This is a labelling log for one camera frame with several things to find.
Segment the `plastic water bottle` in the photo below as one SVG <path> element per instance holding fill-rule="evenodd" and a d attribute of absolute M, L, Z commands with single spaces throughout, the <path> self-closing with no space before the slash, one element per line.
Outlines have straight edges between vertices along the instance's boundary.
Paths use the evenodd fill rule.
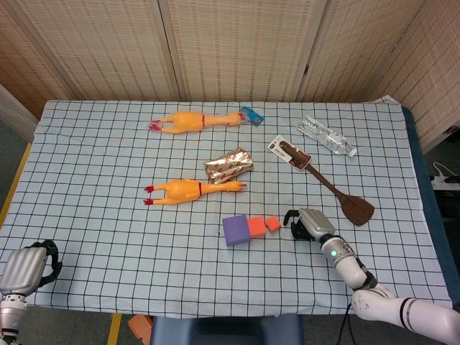
<path fill-rule="evenodd" d="M 309 116 L 304 116 L 297 128 L 338 155 L 353 157 L 357 153 L 356 147 L 351 146 L 346 137 Z"/>

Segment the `table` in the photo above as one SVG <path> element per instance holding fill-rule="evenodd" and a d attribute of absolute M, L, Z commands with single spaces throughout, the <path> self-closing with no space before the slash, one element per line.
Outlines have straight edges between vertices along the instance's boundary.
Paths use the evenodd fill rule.
<path fill-rule="evenodd" d="M 178 109 L 226 114 L 244 105 L 265 116 L 261 126 L 175 136 L 148 130 L 151 119 Z M 335 155 L 301 134 L 295 126 L 304 114 L 348 136 L 357 156 Z M 276 134 L 312 154 L 339 190 L 374 205 L 371 221 L 355 227 L 311 174 L 279 161 L 267 148 Z M 206 181 L 203 163 L 237 146 L 254 160 L 254 170 L 238 177 L 244 191 L 144 206 L 145 186 Z M 392 102 L 49 101 L 1 229 L 0 269 L 11 250 L 49 238 L 64 268 L 55 284 L 28 299 L 36 305 L 181 318 L 344 313 L 351 291 L 317 243 L 293 241 L 284 228 L 250 244 L 225 245 L 222 218 L 281 219 L 306 206 L 322 210 L 389 289 L 451 305 L 405 117 Z"/>

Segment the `brown spatula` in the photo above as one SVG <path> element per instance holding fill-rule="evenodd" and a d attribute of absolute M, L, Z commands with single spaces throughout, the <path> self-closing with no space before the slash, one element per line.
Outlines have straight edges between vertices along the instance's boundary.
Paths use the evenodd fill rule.
<path fill-rule="evenodd" d="M 287 142 L 281 142 L 280 148 L 298 162 L 305 161 L 305 158 L 298 154 L 297 150 L 290 146 Z M 322 182 L 329 190 L 338 198 L 342 211 L 345 217 L 355 225 L 363 225 L 367 223 L 374 214 L 374 206 L 365 201 L 359 196 L 347 195 L 338 190 L 332 183 L 322 176 L 312 165 L 308 164 L 306 170 L 312 173 L 320 182 Z"/>

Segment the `orange object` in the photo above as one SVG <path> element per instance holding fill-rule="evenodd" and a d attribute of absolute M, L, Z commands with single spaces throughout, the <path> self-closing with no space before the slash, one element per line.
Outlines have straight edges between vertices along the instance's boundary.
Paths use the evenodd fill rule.
<path fill-rule="evenodd" d="M 271 216 L 270 218 L 268 218 L 266 224 L 268 226 L 268 229 L 270 229 L 271 231 L 278 230 L 281 227 L 281 223 L 275 216 Z"/>
<path fill-rule="evenodd" d="M 227 191 L 239 192 L 245 184 L 239 181 L 221 183 L 220 185 L 209 185 L 194 180 L 174 180 L 163 185 L 150 185 L 145 188 L 149 193 L 154 190 L 166 190 L 166 198 L 160 200 L 145 199 L 145 205 L 174 205 L 185 201 L 194 201 L 203 194 Z"/>
<path fill-rule="evenodd" d="M 128 321 L 129 329 L 144 345 L 150 345 L 153 320 L 148 315 L 135 315 Z"/>
<path fill-rule="evenodd" d="M 154 120 L 150 123 L 150 130 L 161 131 L 166 133 L 185 133 L 199 132 L 206 126 L 214 126 L 215 124 L 226 124 L 227 126 L 237 126 L 246 117 L 241 113 L 230 113 L 225 116 L 211 116 L 198 113 L 197 111 L 179 111 L 176 114 L 169 115 L 163 119 Z M 162 128 L 160 123 L 172 122 L 174 126 Z"/>
<path fill-rule="evenodd" d="M 254 217 L 247 220 L 249 225 L 249 233 L 251 237 L 258 237 L 265 235 L 265 220 L 264 217 Z"/>

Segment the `rubber chicken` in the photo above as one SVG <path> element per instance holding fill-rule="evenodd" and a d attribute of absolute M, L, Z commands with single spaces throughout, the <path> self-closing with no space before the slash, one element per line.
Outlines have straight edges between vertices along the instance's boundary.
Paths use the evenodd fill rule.
<path fill-rule="evenodd" d="M 166 116 L 150 123 L 151 131 L 161 131 L 166 133 L 185 133 L 199 132 L 206 126 L 215 124 L 226 124 L 227 126 L 237 126 L 244 122 L 246 117 L 242 113 L 231 113 L 225 116 L 210 116 L 197 111 L 179 111 L 176 114 Z M 160 123 L 172 122 L 174 126 L 162 128 Z"/>
<path fill-rule="evenodd" d="M 144 205 L 175 205 L 186 201 L 194 201 L 203 194 L 227 191 L 239 192 L 246 185 L 239 181 L 221 183 L 220 185 L 210 185 L 194 180 L 174 180 L 162 185 L 150 185 L 145 188 L 149 193 L 154 190 L 166 190 L 166 198 L 153 200 L 145 199 Z"/>

